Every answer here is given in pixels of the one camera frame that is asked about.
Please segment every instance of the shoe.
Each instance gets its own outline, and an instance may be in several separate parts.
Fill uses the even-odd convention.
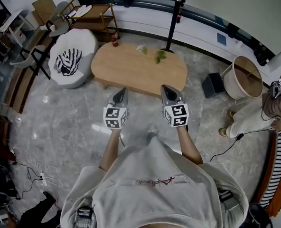
[[[234,122],[234,114],[235,114],[236,112],[235,111],[233,111],[233,110],[228,110],[227,111],[227,116],[229,117],[229,119],[232,121],[232,122]]]
[[[147,127],[147,132],[148,132],[148,133],[158,133],[159,130],[158,130],[158,128],[157,128],[156,125],[150,123],[150,124],[148,125],[148,127]]]
[[[226,134],[226,129],[225,128],[220,128],[218,130],[218,133],[223,136],[223,137],[227,137],[227,134]]]
[[[57,199],[54,198],[48,191],[44,191],[43,194],[47,198],[47,200],[53,200],[54,202],[57,202]]]

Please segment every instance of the gray marble floor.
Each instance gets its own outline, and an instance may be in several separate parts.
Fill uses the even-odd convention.
[[[165,47],[166,44],[131,34],[122,34],[121,41],[155,48]],[[233,143],[233,140],[219,136],[218,128],[229,123],[226,111],[229,108],[237,110],[240,106],[235,106],[225,93],[205,99],[201,83],[208,73],[222,72],[227,65],[186,47],[173,44],[171,49],[184,59],[188,67],[183,95],[190,111],[189,133],[208,162],[214,154],[226,150]],[[43,74],[36,77],[23,114],[9,113],[13,121],[10,146],[19,163],[32,167],[37,173],[37,165],[41,165],[45,176],[50,179],[46,187],[41,181],[35,181],[33,189],[24,193],[23,200],[14,200],[13,209],[18,217],[44,198],[42,190],[53,192],[61,207],[80,170],[86,165],[98,165],[110,135],[110,130],[104,127],[102,121],[103,107],[118,90],[112,86],[103,90],[91,78],[79,88],[58,89]],[[161,139],[172,148],[179,149],[176,131],[163,119],[162,113],[159,114],[161,110],[159,98],[129,92],[130,115],[122,130],[125,145],[145,144],[146,127],[149,123],[155,123]],[[251,133],[218,157],[248,198],[251,198],[259,181],[268,141],[268,132]],[[12,175],[20,194],[30,188],[25,167],[13,166]],[[55,213],[56,208],[53,208],[45,219]]]

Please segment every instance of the oval table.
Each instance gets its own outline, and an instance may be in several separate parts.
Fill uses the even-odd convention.
[[[103,45],[92,61],[92,72],[106,87],[113,85],[161,97],[161,85],[182,91],[187,79],[187,66],[176,54],[165,52],[165,59],[156,63],[157,49],[147,47],[147,54],[137,51],[138,45],[111,42]]]

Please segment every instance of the white t-shirt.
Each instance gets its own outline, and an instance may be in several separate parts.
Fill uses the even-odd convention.
[[[218,190],[230,190],[239,204],[228,211]],[[248,200],[218,162],[195,165],[164,148],[157,137],[148,146],[126,147],[108,172],[87,166],[67,196],[62,228],[72,228],[77,208],[93,207],[97,228],[139,228],[167,223],[184,228],[239,227]]]

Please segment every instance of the striped cloth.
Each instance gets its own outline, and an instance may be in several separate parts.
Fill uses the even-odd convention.
[[[70,76],[77,70],[77,66],[82,59],[82,52],[78,49],[68,49],[57,56],[54,69],[63,76]]]
[[[261,198],[260,205],[265,209],[270,204],[281,180],[281,131],[277,132],[276,155],[273,162],[272,175],[264,195]]]

